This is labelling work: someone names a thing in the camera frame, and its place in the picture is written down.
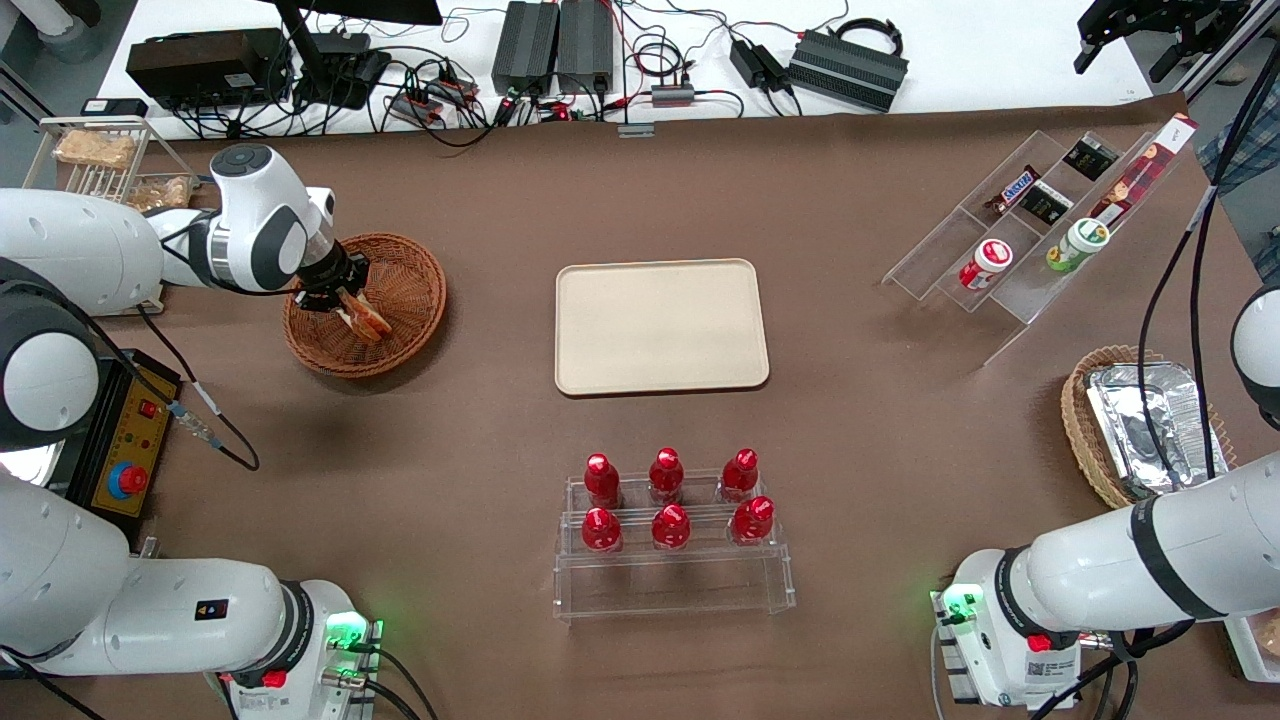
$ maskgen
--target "brown table surface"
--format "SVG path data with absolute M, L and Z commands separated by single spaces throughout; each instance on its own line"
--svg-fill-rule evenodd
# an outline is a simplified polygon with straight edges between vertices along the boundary
M 1075 468 L 1059 389 L 1084 354 L 1137 341 L 1206 181 L 1184 154 L 1112 247 L 982 370 L 1002 337 L 989 318 L 919 306 L 879 279 L 1032 131 L 1069 145 L 1092 128 L 1126 146 L 1179 102 L 689 122 L 640 141 L 562 124 L 499 131 L 454 159 L 422 135 L 271 141 L 307 183 L 334 188 L 339 234 L 402 233 L 436 255 L 445 323 L 404 372 L 339 382 L 291 356 L 279 300 L 170 290 L 160 324 L 264 468 L 242 471 L 174 432 L 154 498 L 164 552 L 337 582 L 387 620 L 387 647 L 445 720 L 931 717 L 927 592 L 938 578 L 975 550 L 1106 510 Z M 207 167 L 221 145 L 179 147 Z M 759 273 L 764 387 L 557 392 L 561 268 L 724 256 Z M 1184 363 L 1185 277 L 1152 342 Z M 1257 286 L 1220 213 L 1204 269 L 1207 386 L 1242 461 L 1276 437 L 1226 350 Z M 166 357 L 137 320 L 109 328 Z M 791 541 L 797 607 L 572 629 L 554 620 L 564 477 L 593 451 L 641 470 L 668 443 L 690 468 L 759 450 Z M 1280 688 L 1233 676 L 1222 638 L 1197 628 L 1144 660 L 1133 717 L 1274 719 Z M 111 720 L 225 717 L 198 676 L 63 684 Z M 0 708 L 78 716 L 32 683 L 0 684 Z

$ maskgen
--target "red emergency stop button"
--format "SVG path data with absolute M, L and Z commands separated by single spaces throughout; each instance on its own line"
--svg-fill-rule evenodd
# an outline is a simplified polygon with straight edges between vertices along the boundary
M 120 491 L 125 495 L 138 495 L 147 489 L 147 471 L 145 468 L 129 465 L 124 470 L 120 470 L 120 479 L 118 482 Z
M 1032 652 L 1048 652 L 1053 650 L 1053 641 L 1048 639 L 1048 635 L 1032 635 L 1027 638 L 1027 647 Z

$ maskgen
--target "acrylic display rack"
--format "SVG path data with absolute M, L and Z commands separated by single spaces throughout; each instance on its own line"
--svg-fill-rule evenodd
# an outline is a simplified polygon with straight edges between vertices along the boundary
M 686 471 L 681 507 L 692 534 L 681 550 L 655 550 L 650 528 L 660 509 L 649 497 L 648 474 L 621 478 L 622 550 L 599 553 L 582 543 L 591 500 L 581 475 L 564 486 L 564 511 L 556 542 L 554 616 L 582 618 L 764 610 L 795 607 L 791 553 L 780 521 L 760 544 L 737 546 L 728 523 L 737 503 L 719 502 L 718 470 Z M 764 482 L 751 496 L 764 495 Z
M 1111 149 L 1115 146 L 1089 132 L 1085 137 Z M 1076 220 L 1089 217 L 1094 205 L 1107 193 L 1120 178 L 1125 168 L 1151 143 L 1155 133 L 1146 133 L 1134 142 L 1098 179 L 1091 181 L 1079 170 L 1062 161 L 1068 149 L 1061 143 L 1036 131 L 1018 150 L 1000 164 L 987 179 L 982 181 L 955 210 L 946 217 L 933 232 L 925 236 L 910 252 L 890 270 L 882 283 L 895 282 L 911 297 L 923 301 L 933 291 L 950 297 L 966 313 L 973 313 L 988 299 L 1007 313 L 1015 322 L 1014 331 L 983 363 L 991 363 L 1006 347 L 1014 343 L 1039 318 L 1041 313 L 1064 291 L 1084 266 L 1096 259 L 1085 260 L 1084 265 L 1071 273 L 1060 273 L 1048 266 L 1044 255 L 1056 245 L 1062 234 Z M 1143 195 L 1143 200 L 1156 191 L 1178 163 L 1178 156 L 1170 161 L 1164 173 Z M 1041 181 L 1066 196 L 1071 202 L 1068 210 L 1052 225 L 1032 215 L 1024 208 L 1014 206 L 1004 217 L 983 208 L 992 196 L 1000 193 L 1025 165 L 1043 173 Z M 1133 218 L 1142 205 L 1139 201 L 1110 225 L 1111 242 L 1117 242 L 1116 233 Z M 960 269 L 973 258 L 978 243 L 986 238 L 998 238 L 1009 243 L 1014 251 L 1014 263 L 1007 270 L 992 278 L 983 290 L 969 290 L 960 284 Z M 1106 256 L 1102 249 L 1098 256 Z

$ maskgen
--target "green light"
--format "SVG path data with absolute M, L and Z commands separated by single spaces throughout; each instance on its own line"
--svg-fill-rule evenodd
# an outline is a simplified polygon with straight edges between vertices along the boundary
M 982 602 L 982 587 L 974 584 L 951 585 L 942 592 L 942 603 L 946 605 L 951 615 L 973 618 L 978 614 L 978 603 Z
M 364 642 L 367 634 L 369 620 L 355 611 L 330 615 L 325 623 L 325 639 L 337 647 L 347 648 L 352 643 Z

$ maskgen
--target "wicker basket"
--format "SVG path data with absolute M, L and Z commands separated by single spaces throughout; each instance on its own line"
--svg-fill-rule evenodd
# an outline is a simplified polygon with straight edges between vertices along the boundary
M 365 297 L 392 325 L 369 345 L 337 313 L 308 313 L 284 302 L 284 337 L 303 365 L 338 378 L 367 378 L 399 366 L 435 332 L 444 315 L 444 272 L 421 245 L 398 234 L 370 233 L 342 241 L 369 258 Z
M 1147 361 L 1164 360 L 1162 355 L 1147 351 Z M 1125 507 L 1134 503 L 1134 498 L 1125 492 L 1120 478 L 1116 477 L 1115 468 L 1111 466 L 1111 452 L 1107 450 L 1102 430 L 1093 420 L 1093 407 L 1084 393 L 1084 375 L 1094 368 L 1115 365 L 1117 363 L 1137 363 L 1138 348 L 1128 345 L 1112 345 L 1101 347 L 1084 356 L 1075 365 L 1075 370 L 1066 378 L 1062 386 L 1062 425 L 1066 428 L 1066 437 L 1071 441 L 1071 452 L 1080 465 L 1080 471 L 1093 486 L 1093 491 L 1111 507 Z M 1235 468 L 1235 452 L 1231 441 L 1222 430 L 1222 419 L 1213 411 L 1213 405 L 1208 406 L 1208 424 L 1217 433 L 1219 445 L 1222 447 L 1222 457 L 1226 459 L 1228 468 Z

